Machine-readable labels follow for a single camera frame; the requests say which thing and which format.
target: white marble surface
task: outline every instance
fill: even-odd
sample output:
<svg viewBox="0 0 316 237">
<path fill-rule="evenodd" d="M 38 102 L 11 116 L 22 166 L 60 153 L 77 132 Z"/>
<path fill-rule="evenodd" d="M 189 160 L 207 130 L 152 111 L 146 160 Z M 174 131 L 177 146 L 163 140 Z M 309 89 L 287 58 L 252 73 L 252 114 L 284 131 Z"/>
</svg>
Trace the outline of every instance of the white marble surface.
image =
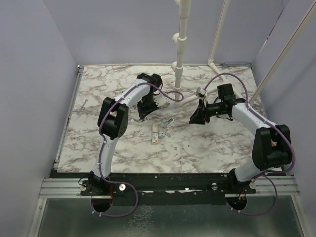
<svg viewBox="0 0 316 237">
<path fill-rule="evenodd" d="M 255 90 L 250 68 L 221 70 L 239 76 L 250 95 Z M 161 75 L 163 90 L 172 90 L 174 72 L 170 66 L 84 68 L 58 172 L 89 172 L 92 169 L 100 141 L 97 120 L 101 104 L 107 96 L 114 98 L 125 91 L 140 73 Z M 184 95 L 195 94 L 197 87 L 206 85 L 215 75 L 207 66 L 185 67 L 181 82 Z M 241 84 L 234 78 L 229 79 L 244 95 Z M 218 79 L 211 85 L 217 86 L 220 82 Z M 210 94 L 209 102 L 212 103 L 216 96 L 216 93 Z M 86 99 L 88 102 L 78 115 Z M 240 122 L 212 117 L 206 125 L 188 123 L 197 104 L 198 99 L 177 109 L 157 110 L 148 115 L 149 121 L 143 123 L 133 121 L 133 118 L 138 119 L 138 112 L 131 108 L 127 131 L 116 146 L 112 172 L 227 172 L 251 159 L 254 136 Z M 261 105 L 254 107 L 264 113 Z M 167 130 L 171 137 L 159 139 L 158 144 L 153 145 L 152 124 L 160 124 L 170 117 L 175 122 L 168 129 L 159 126 L 159 131 Z"/>
</svg>

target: metal extrusion rail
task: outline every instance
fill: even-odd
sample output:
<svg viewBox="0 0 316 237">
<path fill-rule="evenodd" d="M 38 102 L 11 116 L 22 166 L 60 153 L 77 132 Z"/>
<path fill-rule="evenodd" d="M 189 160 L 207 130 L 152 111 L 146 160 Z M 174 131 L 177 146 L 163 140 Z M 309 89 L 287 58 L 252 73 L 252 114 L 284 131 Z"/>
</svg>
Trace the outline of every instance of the metal extrusion rail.
<svg viewBox="0 0 316 237">
<path fill-rule="evenodd" d="M 279 196 L 296 196 L 299 195 L 296 180 L 294 176 L 269 176 L 277 188 Z M 89 196 L 82 197 L 80 195 L 79 179 L 44 179 L 39 198 L 91 198 Z M 256 180 L 255 194 L 247 194 L 252 196 L 274 196 L 275 191 L 271 183 L 264 177 Z M 236 197 L 237 195 L 226 195 L 226 197 Z M 93 196 L 93 198 L 110 198 L 110 196 Z"/>
</svg>

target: screw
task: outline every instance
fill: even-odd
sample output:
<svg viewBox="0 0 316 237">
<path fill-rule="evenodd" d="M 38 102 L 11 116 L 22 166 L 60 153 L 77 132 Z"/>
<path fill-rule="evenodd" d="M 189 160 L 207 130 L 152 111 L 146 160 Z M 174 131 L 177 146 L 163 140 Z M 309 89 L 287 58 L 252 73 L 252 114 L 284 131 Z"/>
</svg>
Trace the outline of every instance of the screw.
<svg viewBox="0 0 316 237">
<path fill-rule="evenodd" d="M 217 184 L 216 183 L 212 183 L 212 190 L 217 190 L 218 187 L 217 187 Z"/>
<path fill-rule="evenodd" d="M 82 186 L 82 185 L 80 186 L 80 190 L 81 190 L 81 191 L 86 191 L 86 189 L 87 189 L 87 187 Z"/>
<path fill-rule="evenodd" d="M 120 184 L 118 189 L 121 190 L 121 191 L 124 191 L 126 188 L 125 184 Z"/>
<path fill-rule="evenodd" d="M 250 187 L 251 189 L 255 189 L 255 188 L 256 188 L 256 184 L 253 183 L 253 182 L 250 182 L 250 183 L 249 183 L 249 187 Z"/>
</svg>

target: lavender wall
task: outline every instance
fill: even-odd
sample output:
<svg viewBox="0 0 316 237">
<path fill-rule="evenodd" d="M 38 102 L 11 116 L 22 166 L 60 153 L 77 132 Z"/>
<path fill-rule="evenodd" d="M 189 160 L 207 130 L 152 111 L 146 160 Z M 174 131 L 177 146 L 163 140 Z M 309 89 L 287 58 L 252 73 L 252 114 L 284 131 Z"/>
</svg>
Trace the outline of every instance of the lavender wall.
<svg viewBox="0 0 316 237">
<path fill-rule="evenodd" d="M 270 70 L 312 2 L 291 0 L 287 4 L 254 64 L 253 72 L 257 84 Z M 316 223 L 315 32 L 316 16 L 313 16 L 260 95 L 268 118 L 290 127 L 292 144 L 297 156 L 293 173 L 299 184 L 310 224 Z M 312 225 L 312 228 L 316 234 L 316 226 Z"/>
<path fill-rule="evenodd" d="M 284 8 L 279 0 L 230 1 L 215 63 L 252 63 Z"/>
<path fill-rule="evenodd" d="M 25 237 L 77 66 L 41 0 L 1 1 L 0 32 L 0 235 Z"/>
<path fill-rule="evenodd" d="M 179 30 L 173 0 L 43 0 L 78 64 L 172 63 Z M 184 62 L 207 63 L 223 0 L 194 0 Z M 216 62 L 252 62 L 282 0 L 231 1 Z"/>
</svg>

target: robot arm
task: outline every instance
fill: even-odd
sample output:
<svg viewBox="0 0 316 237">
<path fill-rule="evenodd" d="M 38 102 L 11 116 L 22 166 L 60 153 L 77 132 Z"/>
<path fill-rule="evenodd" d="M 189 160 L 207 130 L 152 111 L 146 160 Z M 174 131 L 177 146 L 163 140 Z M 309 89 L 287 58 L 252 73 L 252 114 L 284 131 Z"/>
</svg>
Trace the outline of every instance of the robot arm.
<svg viewBox="0 0 316 237">
<path fill-rule="evenodd" d="M 157 74 L 153 74 L 151 76 L 147 74 L 140 74 L 137 77 L 136 82 L 126 91 L 129 91 L 134 86 L 143 83 L 149 82 L 157 87 L 160 87 L 162 84 L 161 77 Z M 137 104 L 137 109 L 139 113 L 140 119 L 146 117 L 149 113 L 158 109 L 157 104 L 154 101 L 154 92 L 155 88 L 149 85 L 141 85 L 137 87 L 135 90 L 130 92 L 106 118 L 103 126 L 102 126 L 102 134 L 106 137 L 106 144 L 101 154 L 101 168 L 104 177 L 107 177 L 111 173 L 111 163 L 115 150 L 115 146 L 119 140 L 119 138 L 125 133 L 127 129 L 128 123 L 128 108 Z M 110 107 L 124 96 L 125 92 L 111 99 L 109 97 L 105 98 L 101 107 L 101 112 L 98 119 L 98 126 L 100 127 L 101 122 L 105 116 L 105 114 L 109 111 Z M 103 138 L 101 138 L 99 152 L 101 150 L 102 143 L 104 142 Z M 92 172 L 94 175 L 101 177 L 99 171 L 99 161 L 97 160 Z"/>
<path fill-rule="evenodd" d="M 189 123 L 205 124 L 210 122 L 211 116 L 228 114 L 241 122 L 255 136 L 252 160 L 231 171 L 237 182 L 250 181 L 252 177 L 265 170 L 290 164 L 291 151 L 281 136 L 263 122 L 268 120 L 265 118 L 263 121 L 260 120 L 258 117 L 263 117 L 258 113 L 256 115 L 251 113 L 244 99 L 236 99 L 231 84 L 224 84 L 217 88 L 221 102 L 214 104 L 208 104 L 205 90 L 198 88 L 197 96 L 201 99 Z M 275 125 L 290 141 L 290 131 L 286 125 L 270 123 Z"/>
</svg>

